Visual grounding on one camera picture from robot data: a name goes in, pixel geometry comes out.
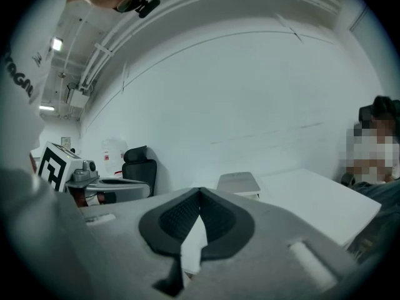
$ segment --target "white table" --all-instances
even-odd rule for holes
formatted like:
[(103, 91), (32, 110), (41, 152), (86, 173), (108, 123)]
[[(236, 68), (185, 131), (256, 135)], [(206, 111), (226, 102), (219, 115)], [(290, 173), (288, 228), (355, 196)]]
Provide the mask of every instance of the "white table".
[[(344, 248), (381, 208), (376, 201), (306, 169), (254, 177), (261, 188), (261, 202), (291, 211)], [(217, 184), (218, 179), (196, 181), (192, 187), (215, 189)], [(199, 250), (206, 245), (206, 231), (199, 217), (182, 245), (185, 271), (199, 271)]]

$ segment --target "dark hair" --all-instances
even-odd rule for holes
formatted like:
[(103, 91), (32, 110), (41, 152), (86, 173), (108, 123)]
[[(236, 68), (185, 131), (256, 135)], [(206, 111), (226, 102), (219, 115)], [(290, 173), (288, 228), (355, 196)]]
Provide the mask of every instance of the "dark hair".
[(396, 117), (396, 107), (391, 98), (378, 96), (372, 104), (371, 114), (376, 119), (394, 119)]

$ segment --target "white shirt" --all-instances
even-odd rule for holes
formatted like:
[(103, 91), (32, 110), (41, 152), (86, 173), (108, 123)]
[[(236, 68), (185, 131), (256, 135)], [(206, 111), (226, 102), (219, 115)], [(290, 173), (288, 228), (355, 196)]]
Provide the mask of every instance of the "white shirt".
[(32, 172), (29, 153), (44, 123), (39, 106), (53, 58), (53, 37), (67, 0), (37, 0), (0, 60), (0, 166)]
[[(385, 137), (385, 143), (378, 143), (369, 129), (362, 129), (360, 136), (351, 139), (352, 149), (347, 155), (347, 166), (353, 167), (354, 160), (384, 160), (385, 166), (392, 168), (392, 177), (400, 177), (400, 147), (393, 137)], [(369, 167), (367, 174), (357, 174), (354, 178), (356, 182), (384, 183), (384, 175), (378, 174), (377, 167)]]

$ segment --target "ceiling light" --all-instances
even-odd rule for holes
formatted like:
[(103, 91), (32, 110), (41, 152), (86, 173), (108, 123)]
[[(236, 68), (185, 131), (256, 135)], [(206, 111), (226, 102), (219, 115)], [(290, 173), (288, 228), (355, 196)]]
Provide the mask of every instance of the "ceiling light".
[(60, 51), (62, 46), (63, 46), (63, 40), (59, 39), (58, 37), (55, 37), (52, 40), (52, 48), (54, 50)]
[(40, 110), (54, 111), (54, 107), (39, 106)]

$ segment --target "person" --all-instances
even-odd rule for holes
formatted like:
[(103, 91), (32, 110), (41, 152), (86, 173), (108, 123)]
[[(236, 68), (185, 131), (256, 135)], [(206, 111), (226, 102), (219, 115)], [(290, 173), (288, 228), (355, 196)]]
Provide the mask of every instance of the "person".
[[(0, 124), (12, 131), (2, 133), (0, 166), (32, 172), (30, 152), (39, 147), (44, 123), (39, 106), (53, 58), (54, 33), (66, 3), (78, 0), (37, 0), (14, 30), (0, 63)], [(135, 0), (87, 0), (95, 6), (128, 12)]]
[(347, 137), (350, 142), (347, 172), (355, 179), (351, 188), (381, 204), (377, 216), (349, 248), (354, 248), (360, 263), (373, 254), (383, 253), (400, 226), (400, 180), (396, 180), (400, 176), (400, 152), (394, 138), (396, 108), (389, 97), (377, 96), (371, 114), (371, 120), (356, 130), (356, 136)]
[(381, 203), (383, 211), (400, 203), (396, 108), (389, 97), (377, 96), (371, 114), (371, 121), (352, 139), (347, 172), (355, 178), (352, 189)]

